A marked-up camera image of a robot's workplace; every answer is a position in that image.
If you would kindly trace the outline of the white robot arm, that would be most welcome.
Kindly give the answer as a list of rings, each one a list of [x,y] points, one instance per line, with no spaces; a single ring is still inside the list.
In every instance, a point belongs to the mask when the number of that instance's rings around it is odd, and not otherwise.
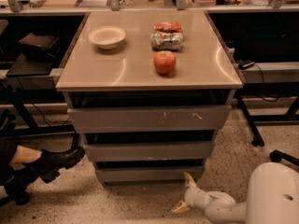
[[[199,209],[212,224],[299,224],[299,173],[286,165],[259,165],[243,203],[225,192],[203,191],[191,175],[184,176],[187,189],[173,213]]]

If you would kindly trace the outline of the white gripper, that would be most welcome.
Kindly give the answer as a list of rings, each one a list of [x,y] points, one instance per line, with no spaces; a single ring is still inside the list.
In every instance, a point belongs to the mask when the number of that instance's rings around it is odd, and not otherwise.
[[[175,214],[187,212],[190,207],[206,211],[210,205],[228,206],[235,204],[235,199],[229,194],[220,191],[203,191],[197,188],[197,184],[189,173],[184,173],[187,190],[184,202],[179,201],[172,212]]]

